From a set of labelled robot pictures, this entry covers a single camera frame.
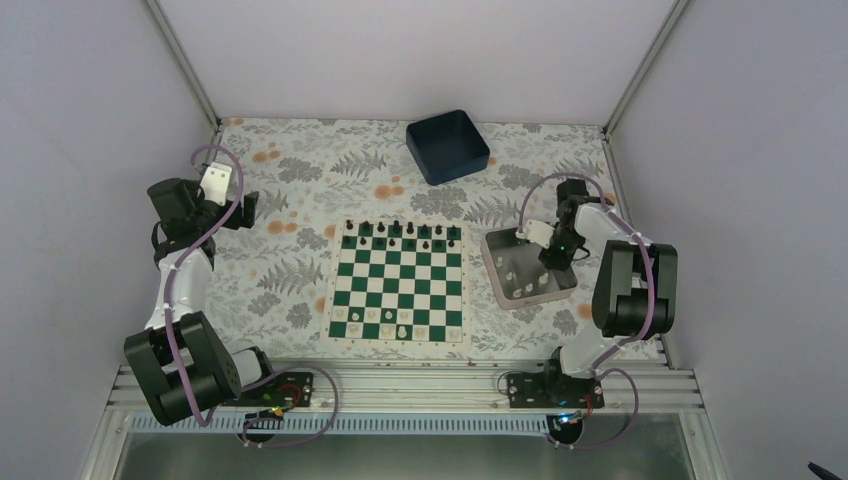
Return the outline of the white chess rook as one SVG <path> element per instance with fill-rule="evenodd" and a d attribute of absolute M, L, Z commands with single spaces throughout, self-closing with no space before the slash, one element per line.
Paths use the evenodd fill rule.
<path fill-rule="evenodd" d="M 446 329 L 446 335 L 449 342 L 458 342 L 462 338 L 462 330 L 460 327 L 449 327 Z"/>

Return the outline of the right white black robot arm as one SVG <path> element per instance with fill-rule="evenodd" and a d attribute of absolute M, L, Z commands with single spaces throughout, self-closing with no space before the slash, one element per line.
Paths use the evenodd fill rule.
<path fill-rule="evenodd" d="M 623 347 L 668 332 L 674 322 L 677 250 L 654 243 L 623 220 L 587 182 L 567 179 L 556 189 L 557 221 L 543 241 L 539 260 L 549 271 L 566 271 L 591 246 L 601 255 L 591 300 L 594 325 L 559 349 L 560 369 L 541 384 L 544 399 L 565 407 L 580 393 L 579 379 Z"/>

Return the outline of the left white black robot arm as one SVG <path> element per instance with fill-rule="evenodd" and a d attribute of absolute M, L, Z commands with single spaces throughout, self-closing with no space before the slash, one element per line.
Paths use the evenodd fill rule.
<path fill-rule="evenodd" d="M 171 178 L 147 190 L 159 217 L 151 234 L 160 286 L 144 329 L 127 337 L 124 355 L 154 418 L 169 426 L 213 411 L 241 394 L 255 405 L 278 391 L 267 355 L 230 352 L 203 312 L 215 266 L 215 227 L 250 229 L 259 195 L 227 199 L 211 180 Z"/>

